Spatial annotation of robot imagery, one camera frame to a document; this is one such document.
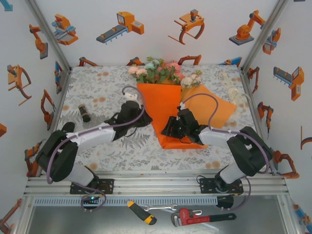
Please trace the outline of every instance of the metal frame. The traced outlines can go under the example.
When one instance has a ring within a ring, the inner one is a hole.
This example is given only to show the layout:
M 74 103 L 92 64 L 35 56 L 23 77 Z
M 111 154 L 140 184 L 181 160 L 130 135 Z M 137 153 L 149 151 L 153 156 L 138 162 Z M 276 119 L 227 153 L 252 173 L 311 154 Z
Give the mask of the metal frame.
M 263 46 L 264 42 L 268 38 L 268 35 L 271 34 L 271 31 L 272 31 L 276 21 L 278 20 L 279 16 L 284 11 L 288 2 L 289 2 L 289 0 L 278 0 L 278 2 L 276 3 L 276 5 L 275 5 L 274 9 L 272 10 L 268 20 L 265 22 L 265 25 L 264 25 L 259 37 L 257 38 L 251 52 L 249 53 L 249 55 L 246 58 L 246 62 L 244 63 L 244 66 L 243 66 L 243 73 L 244 74 L 247 74 L 248 69 L 250 68 L 251 64 L 253 63 L 258 52 L 262 51 L 262 46 Z
M 70 66 L 63 52 L 61 51 L 59 44 L 53 36 L 44 16 L 40 12 L 35 0 L 25 0 L 32 14 L 39 23 L 40 28 L 45 33 L 48 41 L 50 42 L 53 50 L 55 51 L 58 59 L 61 61 L 64 69 L 66 70 L 66 77 L 62 91 L 62 97 L 59 103 L 59 107 L 63 105 L 65 96 L 68 89 L 70 80 Z M 249 87 L 246 73 L 248 68 L 255 59 L 257 53 L 261 50 L 267 35 L 273 28 L 273 25 L 277 21 L 278 17 L 282 13 L 283 9 L 287 5 L 289 0 L 278 0 L 274 7 L 269 19 L 266 22 L 264 29 L 258 37 L 255 46 L 247 57 L 244 64 L 241 79 L 244 87 L 244 91 L 251 97 L 249 107 L 253 116 L 255 128 L 259 135 L 263 137 L 263 132 L 260 126 L 260 119 L 257 114 L 256 105 L 252 92 Z M 52 131 L 57 128 L 61 108 L 58 109 L 54 122 L 52 123 Z M 283 217 L 285 224 L 285 231 L 289 234 L 300 233 L 299 223 L 296 222 L 295 213 L 292 211 L 292 201 L 290 199 L 285 179 L 282 176 L 275 175 L 275 167 L 271 164 L 272 174 L 258 174 L 250 178 L 252 184 L 252 195 L 276 195 L 277 202 L 280 207 L 281 217 Z M 12 230 L 13 234 L 25 234 L 29 228 L 29 224 L 32 221 L 33 210 L 35 206 L 36 197 L 77 197 L 79 195 L 69 194 L 70 182 L 62 181 L 48 185 L 45 181 L 45 174 L 41 174 L 39 170 L 37 176 L 29 178 L 23 199 L 22 209 L 19 214 L 15 216 L 16 226 Z M 188 196 L 194 198 L 201 198 L 203 196 L 209 196 L 212 194 L 201 194 L 199 185 L 196 182 L 197 175 L 203 175 L 205 177 L 214 177 L 218 170 L 192 170 L 192 171 L 144 171 L 144 172 L 96 172 L 100 178 L 113 178 L 115 179 L 114 193 L 107 195 L 112 199 L 125 196 Z M 245 180 L 242 181 L 244 191 L 248 191 L 248 184 Z
M 59 47 L 58 41 L 55 39 L 53 32 L 51 31 L 47 21 L 45 20 L 43 14 L 41 13 L 37 3 L 35 0 L 25 0 L 29 10 L 35 17 L 37 23 L 39 24 L 39 27 L 41 31 L 44 33 L 45 37 L 47 38 L 50 46 L 54 50 L 56 56 L 59 59 L 59 62 L 62 64 L 63 70 L 65 70 L 67 73 L 70 72 L 71 67 L 69 66 L 69 63 L 62 52 L 61 48 Z

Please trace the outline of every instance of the cable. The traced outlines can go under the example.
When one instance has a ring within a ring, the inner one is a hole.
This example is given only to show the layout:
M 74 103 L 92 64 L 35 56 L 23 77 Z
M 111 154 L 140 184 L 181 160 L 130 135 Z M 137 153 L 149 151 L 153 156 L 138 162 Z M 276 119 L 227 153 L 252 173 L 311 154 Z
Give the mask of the cable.
M 236 206 L 236 207 L 234 207 L 234 208 L 230 208 L 230 209 L 228 209 L 228 211 L 236 211 L 236 210 L 238 210 L 239 208 L 242 208 L 242 207 L 247 203 L 247 201 L 248 201 L 249 198 L 250 198 L 250 195 L 251 195 L 251 193 L 252 193 L 252 185 L 251 185 L 249 179 L 248 179 L 246 176 L 243 177 L 243 178 L 247 180 L 248 185 L 249 185 L 248 195 L 247 195 L 247 197 L 245 198 L 245 200 L 244 200 L 240 205 L 238 205 L 238 206 Z
M 98 205 L 96 208 L 92 209 L 93 211 L 98 210 L 99 208 L 101 208 L 101 207 L 106 203 L 107 197 L 106 197 L 106 194 L 105 194 L 103 191 L 101 191 L 101 190 L 99 190 L 99 189 L 89 188 L 89 187 L 83 186 L 83 185 L 78 184 L 78 183 L 74 183 L 74 184 L 76 184 L 77 186 L 79 186 L 79 187 L 81 187 L 81 188 L 83 188 L 83 189 L 91 190 L 91 191 L 94 191 L 94 192 L 100 192 L 100 193 L 104 196 L 104 201 L 103 201 L 100 205 Z M 83 206 L 83 203 L 84 203 L 85 201 L 87 201 L 87 200 L 90 200 L 90 198 L 89 198 L 89 197 L 83 198 L 83 199 L 81 200 L 81 202 L 80 202 L 80 206 L 81 206 L 83 209 L 85 209 L 84 206 Z
M 136 133 L 136 131 L 137 131 L 137 127 L 136 127 L 136 129 L 133 131 L 133 133 L 131 133 L 131 134 L 125 136 L 125 137 L 131 137 L 134 133 Z
M 261 151 L 261 153 L 262 153 L 262 155 L 263 155 L 263 157 L 264 157 L 264 160 L 265 160 L 265 164 L 266 164 L 266 169 L 265 169 L 263 172 L 260 172 L 260 171 L 259 171 L 258 173 L 260 173 L 260 174 L 265 174 L 266 172 L 268 172 L 269 167 L 270 167 L 268 157 L 267 157 L 266 153 L 264 152 L 263 148 L 261 147 L 261 145 L 260 145 L 254 138 L 252 138 L 251 136 L 249 136 L 249 135 L 247 135 L 247 134 L 245 134 L 245 133 L 241 133 L 241 132 L 239 132 L 239 131 L 223 130 L 223 129 L 218 129 L 218 128 L 212 128 L 212 127 L 211 127 L 211 120 L 212 120 L 212 118 L 214 117 L 214 115 L 215 115 L 215 113 L 217 112 L 217 109 L 218 109 L 218 107 L 219 107 L 218 100 L 217 100 L 214 96 L 212 96 L 212 95 L 210 95 L 210 94 L 205 94 L 205 93 L 194 94 L 194 95 L 188 97 L 188 98 L 187 98 L 186 100 L 184 100 L 182 103 L 185 104 L 185 103 L 186 103 L 188 100 L 190 100 L 191 98 L 196 97 L 196 96 L 199 96 L 199 95 L 209 96 L 209 97 L 211 97 L 213 100 L 215 100 L 215 102 L 216 102 L 215 110 L 214 110 L 214 112 L 212 113 L 212 115 L 210 116 L 210 118 L 209 118 L 209 120 L 208 120 L 208 128 L 209 128 L 211 131 L 214 131 L 214 132 L 218 132 L 218 133 L 229 133 L 229 134 L 237 134 L 237 135 L 241 135 L 241 136 L 243 136 L 243 137 L 248 138 L 249 140 L 251 140 L 251 141 L 259 148 L 259 150 Z M 239 206 L 237 206 L 237 207 L 235 207 L 235 208 L 233 208 L 233 209 L 228 209 L 228 210 L 231 210 L 231 211 L 238 210 L 239 208 L 241 208 L 242 206 L 244 206 L 244 205 L 247 203 L 247 201 L 249 200 L 249 197 L 250 197 L 251 191 L 252 191 L 252 186 L 251 186 L 251 183 L 250 183 L 249 179 L 248 179 L 246 176 L 243 177 L 243 178 L 245 178 L 245 179 L 247 180 L 248 185 L 249 185 L 249 192 L 248 192 L 248 195 L 247 195 L 247 197 L 245 198 L 245 200 L 244 200 Z
M 215 113 L 216 113 L 216 111 L 217 111 L 217 109 L 218 109 L 218 107 L 219 107 L 218 100 L 217 100 L 214 96 L 212 96 L 212 95 L 210 95 L 210 94 L 205 94 L 205 93 L 194 94 L 194 95 L 188 97 L 188 98 L 187 98 L 186 100 L 184 100 L 182 103 L 185 104 L 185 103 L 186 103 L 188 100 L 190 100 L 191 98 L 196 97 L 196 96 L 199 96 L 199 95 L 209 96 L 209 97 L 211 97 L 213 100 L 215 100 L 215 102 L 216 102 L 215 110 L 214 110 L 214 112 L 212 113 L 212 115 L 210 116 L 210 118 L 209 118 L 209 120 L 208 120 L 208 128 L 209 128 L 211 131 L 214 131 L 214 132 L 237 134 L 237 135 L 241 135 L 241 136 L 243 136 L 243 137 L 248 138 L 249 140 L 251 140 L 251 141 L 259 148 L 259 150 L 261 151 L 261 153 L 262 153 L 262 155 L 263 155 L 263 157 L 264 157 L 265 163 L 266 163 L 266 169 L 265 169 L 263 172 L 258 172 L 258 173 L 260 173 L 260 174 L 265 174 L 265 173 L 267 173 L 268 170 L 269 170 L 269 168 L 270 168 L 268 157 L 267 157 L 266 153 L 264 152 L 263 148 L 261 147 L 261 145 L 260 145 L 254 138 L 252 138 L 251 136 L 249 136 L 249 135 L 247 135 L 247 134 L 245 134 L 245 133 L 241 133 L 241 132 L 239 132 L 239 131 L 223 130 L 223 129 L 218 129 L 218 128 L 213 128 L 213 127 L 211 127 L 211 120 L 212 120 L 212 118 L 214 117 L 214 115 L 215 115 Z
M 206 179 L 206 177 L 204 177 L 203 175 L 198 175 L 198 176 L 196 177 L 196 182 L 197 182 L 199 185 L 202 185 L 202 184 L 198 181 L 198 178 L 199 178 L 199 177 L 204 178 L 204 179 Z M 246 176 L 244 176 L 244 177 L 242 177 L 242 178 L 246 179 L 247 182 L 248 182 L 248 185 L 249 185 L 248 195 L 247 195 L 247 197 L 244 199 L 244 201 L 243 201 L 240 205 L 238 205 L 238 206 L 236 206 L 236 207 L 234 207 L 234 208 L 228 208 L 228 209 L 227 209 L 228 211 L 236 211 L 236 210 L 238 210 L 239 208 L 243 207 L 243 206 L 247 203 L 247 201 L 249 200 L 249 197 L 250 197 L 250 195 L 251 195 L 251 193 L 252 193 L 252 185 L 251 185 L 249 179 L 248 179 Z M 235 194 L 229 194 L 229 195 L 226 195 L 225 197 L 228 197 L 228 196 L 235 196 Z
M 52 167 L 53 160 L 54 160 L 54 158 L 55 158 L 55 156 L 56 156 L 58 150 L 60 149 L 60 147 L 61 147 L 62 145 L 64 145 L 66 142 L 68 142 L 68 141 L 70 141 L 70 140 L 72 140 L 72 139 L 74 139 L 74 138 L 76 138 L 76 137 L 83 136 L 83 135 L 85 135 L 85 134 L 92 133 L 92 132 L 101 131 L 101 130 L 106 129 L 106 128 L 123 127 L 123 126 L 126 126 L 126 125 L 129 125 L 129 124 L 132 124 L 132 123 L 136 122 L 137 120 L 139 120 L 139 119 L 142 117 L 142 115 L 144 114 L 144 111 L 145 111 L 145 104 L 146 104 L 144 94 L 143 94 L 139 89 L 137 89 L 136 87 L 133 87 L 133 86 L 131 86 L 131 85 L 127 85 L 127 86 L 125 86 L 125 87 L 121 90 L 121 92 L 122 92 L 123 95 L 125 95 L 124 90 L 125 90 L 126 88 L 133 88 L 133 89 L 135 89 L 136 91 L 138 91 L 138 93 L 141 95 L 141 99 L 142 99 L 142 102 L 143 102 L 143 107 L 142 107 L 141 113 L 140 113 L 136 118 L 134 118 L 133 120 L 131 120 L 131 121 L 129 121 L 129 122 L 121 123 L 121 124 L 115 124 L 115 125 L 107 125 L 107 126 L 103 126 L 103 127 L 101 127 L 101 128 L 95 127 L 95 128 L 88 129 L 88 130 L 83 131 L 83 132 L 81 132 L 81 133 L 79 133 L 79 134 L 77 134 L 77 135 L 73 135 L 73 136 L 71 136 L 71 137 L 69 137 L 69 138 L 63 140 L 63 141 L 54 149 L 54 151 L 53 151 L 53 153 L 52 153 L 52 155 L 51 155 L 51 157 L 50 157 L 50 160 L 49 160 L 49 163 L 48 163 L 48 167 L 47 167 L 47 174 L 46 174 L 46 179 L 47 179 L 47 183 L 48 183 L 48 184 L 52 184 L 52 183 L 53 183 L 53 180 L 50 179 L 50 173 L 51 173 L 51 167 Z M 106 195 L 105 195 L 105 193 L 103 193 L 103 191 L 100 191 L 100 190 L 98 190 L 98 189 L 88 188 L 88 187 L 83 186 L 83 185 L 78 184 L 78 183 L 75 183 L 75 184 L 78 185 L 78 186 L 80 186 L 80 187 L 82 187 L 82 188 L 87 188 L 88 190 L 92 190 L 92 191 L 95 191 L 95 192 L 98 192 L 98 193 L 104 195 L 104 196 L 105 196 L 105 200 L 104 200 L 104 202 L 102 202 L 102 204 L 99 205 L 98 207 L 103 206 L 104 203 L 106 202 Z M 81 207 L 83 207 L 83 202 L 84 202 L 85 200 L 86 200 L 86 199 L 82 199 L 82 201 L 81 201 Z
M 209 127 L 209 129 L 211 130 L 211 127 L 210 127 L 210 126 L 211 126 L 211 120 L 212 120 L 212 118 L 214 117 L 214 115 L 215 115 L 217 109 L 219 108 L 219 102 L 218 102 L 218 100 L 217 100 L 214 96 L 212 96 L 212 95 L 210 95 L 210 94 L 205 94 L 205 93 L 194 94 L 194 95 L 188 97 L 187 99 L 185 99 L 182 103 L 184 104 L 184 103 L 186 103 L 188 100 L 190 100 L 191 98 L 196 97 L 196 96 L 199 96 L 199 95 L 209 96 L 209 97 L 211 97 L 211 98 L 215 101 L 215 103 L 216 103 L 216 107 L 215 107 L 215 109 L 214 109 L 214 112 L 212 113 L 212 115 L 210 116 L 210 118 L 209 118 L 209 120 L 208 120 L 208 127 Z

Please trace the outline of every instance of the floral tablecloth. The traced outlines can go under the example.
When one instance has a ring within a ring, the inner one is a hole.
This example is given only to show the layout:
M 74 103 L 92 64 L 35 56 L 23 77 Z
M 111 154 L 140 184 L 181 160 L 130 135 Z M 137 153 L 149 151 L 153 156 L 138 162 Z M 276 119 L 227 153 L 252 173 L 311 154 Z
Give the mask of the floral tablecloth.
M 65 97 L 58 128 L 72 121 L 75 131 L 92 128 L 114 113 L 120 111 L 126 99 L 121 89 L 126 85 L 136 85 L 135 79 L 128 75 L 127 66 L 112 67 L 75 67 Z M 190 75 L 196 70 L 202 71 L 202 84 L 218 97 L 229 100 L 227 91 L 218 81 L 219 72 L 226 72 L 240 92 L 244 92 L 236 66 L 182 66 L 181 72 Z M 91 121 L 84 123 L 78 106 L 84 104 Z M 244 126 L 254 128 L 249 109 L 237 116 L 232 123 L 226 123 L 224 129 L 241 129 Z M 198 150 L 163 150 L 158 142 L 152 125 L 138 128 L 130 137 L 103 143 L 90 148 L 76 157 L 76 163 L 87 165 L 92 170 L 196 170 L 223 168 L 233 161 L 229 150 L 209 146 Z

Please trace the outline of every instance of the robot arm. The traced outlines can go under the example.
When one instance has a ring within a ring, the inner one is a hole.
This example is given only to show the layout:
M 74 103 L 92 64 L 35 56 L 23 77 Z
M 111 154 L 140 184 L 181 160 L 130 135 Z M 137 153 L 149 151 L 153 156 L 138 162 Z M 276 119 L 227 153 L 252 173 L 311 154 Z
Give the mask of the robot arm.
M 121 138 L 131 127 L 143 127 L 150 124 L 152 118 L 145 110 L 143 113 L 142 111 L 142 106 L 136 101 L 129 100 L 122 104 L 119 113 L 95 128 L 75 133 L 56 130 L 38 153 L 36 162 L 55 182 L 68 180 L 96 188 L 98 177 L 90 169 L 74 165 L 76 155 L 84 149 Z
M 196 144 L 230 149 L 235 162 L 215 176 L 220 191 L 226 191 L 227 185 L 237 179 L 254 176 L 267 164 L 265 157 L 268 161 L 273 157 L 273 151 L 251 127 L 244 127 L 239 132 L 209 128 L 199 125 L 189 109 L 181 108 L 177 118 L 170 118 L 162 134 L 179 139 L 187 136 Z

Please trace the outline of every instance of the pink flower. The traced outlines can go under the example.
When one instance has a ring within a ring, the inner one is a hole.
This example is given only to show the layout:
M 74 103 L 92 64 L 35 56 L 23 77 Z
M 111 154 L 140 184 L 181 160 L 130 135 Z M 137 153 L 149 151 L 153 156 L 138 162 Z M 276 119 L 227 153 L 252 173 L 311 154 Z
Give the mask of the pink flower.
M 141 69 L 138 69 L 138 70 L 136 71 L 136 75 L 137 75 L 137 76 L 139 76 L 139 75 L 141 75 L 141 74 L 147 74 L 147 70 L 144 69 L 144 68 L 141 68 Z
M 179 64 L 177 64 L 176 62 L 171 62 L 171 63 L 167 63 L 166 66 L 171 69 L 171 67 L 174 67 L 176 69 L 176 71 L 180 71 L 181 67 Z
M 185 76 L 180 72 L 175 72 L 174 75 L 178 77 L 179 80 L 182 80 Z
M 132 67 L 129 68 L 128 73 L 129 74 L 134 74 L 134 73 L 137 72 L 137 70 L 139 70 L 138 67 L 132 66 Z

